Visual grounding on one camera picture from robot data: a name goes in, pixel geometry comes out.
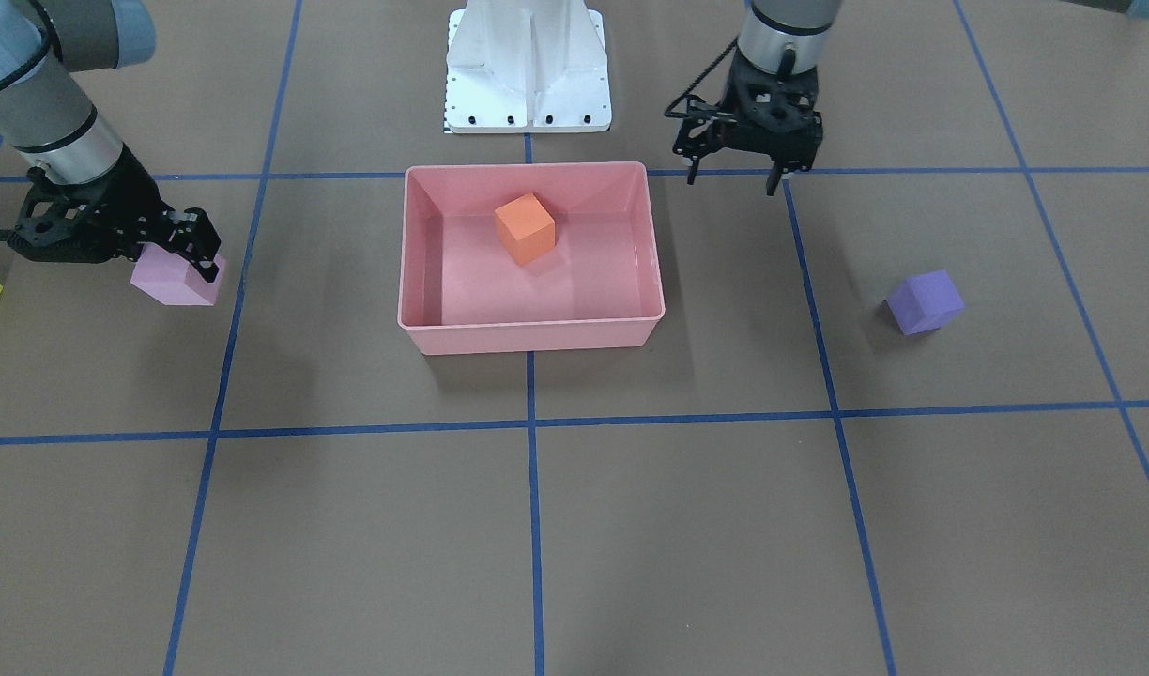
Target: open container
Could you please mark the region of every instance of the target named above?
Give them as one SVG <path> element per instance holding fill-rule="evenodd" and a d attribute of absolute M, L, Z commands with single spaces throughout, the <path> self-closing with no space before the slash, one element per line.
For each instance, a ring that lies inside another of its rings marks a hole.
<path fill-rule="evenodd" d="M 642 163 L 412 167 L 406 178 L 399 324 L 425 355 L 640 346 L 662 320 Z M 557 243 L 518 266 L 494 210 L 527 192 Z"/>

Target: gray floor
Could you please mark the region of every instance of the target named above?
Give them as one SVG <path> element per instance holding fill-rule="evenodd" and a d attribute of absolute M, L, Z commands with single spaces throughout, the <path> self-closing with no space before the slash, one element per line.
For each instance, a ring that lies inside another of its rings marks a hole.
<path fill-rule="evenodd" d="M 440 132 L 454 0 L 152 1 L 79 79 L 232 272 L 175 309 L 0 248 L 0 675 L 1149 675 L 1149 23 L 848 0 L 764 197 L 677 171 L 742 17 L 686 5 L 593 1 L 612 129 L 522 140 Z M 616 159 L 647 346 L 421 356 L 402 171 Z M 967 309 L 904 338 L 931 269 Z"/>

